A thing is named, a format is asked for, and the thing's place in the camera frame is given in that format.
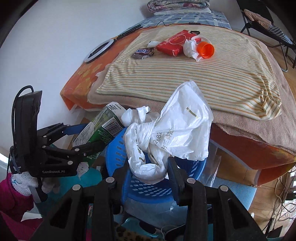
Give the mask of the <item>gloved left hand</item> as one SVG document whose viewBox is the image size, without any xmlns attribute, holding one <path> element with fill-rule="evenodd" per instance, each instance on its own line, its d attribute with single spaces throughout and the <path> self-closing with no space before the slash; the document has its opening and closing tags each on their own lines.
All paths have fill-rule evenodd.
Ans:
<svg viewBox="0 0 296 241">
<path fill-rule="evenodd" d="M 37 188 L 38 180 L 36 177 L 32 177 L 29 172 L 23 172 L 21 174 L 11 175 L 11 184 L 13 188 L 23 196 L 30 196 L 32 193 L 30 187 Z M 58 178 L 43 178 L 42 179 L 42 191 L 46 194 L 50 192 L 59 193 L 60 183 Z"/>
</svg>

